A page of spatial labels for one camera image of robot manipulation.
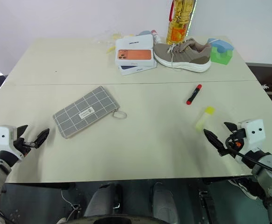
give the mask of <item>gray plaid pouch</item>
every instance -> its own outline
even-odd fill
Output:
[[[118,108],[114,98],[99,86],[55,113],[53,119],[62,137],[67,139]]]

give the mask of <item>white box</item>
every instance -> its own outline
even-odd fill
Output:
[[[154,65],[153,66],[132,66],[131,68],[122,68],[121,66],[119,66],[118,69],[119,69],[119,71],[121,71],[121,74],[123,76],[126,76],[126,75],[137,73],[137,72],[140,72],[140,71],[153,69],[156,66],[157,66],[157,62],[156,62],[156,60],[154,60]]]
[[[115,64],[119,66],[154,66],[153,36],[151,34],[118,39],[115,42]],[[118,54],[120,50],[149,50],[150,59],[124,60]]]

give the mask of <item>glue stick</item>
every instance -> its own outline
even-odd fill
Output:
[[[207,119],[213,115],[213,113],[215,112],[215,108],[213,108],[212,106],[208,106],[206,109],[205,109],[205,112],[203,113],[203,115],[199,118],[199,120],[196,122],[196,125],[195,125],[195,129],[198,131],[198,132],[201,132],[204,125],[205,125],[205,122],[207,121]]]

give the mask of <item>beige sneaker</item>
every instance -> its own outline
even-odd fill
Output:
[[[190,38],[181,44],[158,43],[154,55],[166,67],[204,72],[211,66],[211,49],[211,44],[201,45]]]

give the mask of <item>floor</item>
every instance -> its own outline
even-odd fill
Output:
[[[118,181],[123,187],[123,213],[140,216],[151,215],[150,188],[162,182],[172,193],[181,224],[198,223],[197,209],[189,190],[193,179],[132,180]],[[93,193],[107,182],[78,182],[64,197],[73,204],[81,203],[86,208]],[[267,211],[260,200],[251,200],[242,191],[227,181],[207,185],[215,203],[219,224],[268,224]],[[60,189],[6,184],[6,193],[1,200],[1,211],[16,224],[55,224],[69,215],[70,206],[61,197]]]

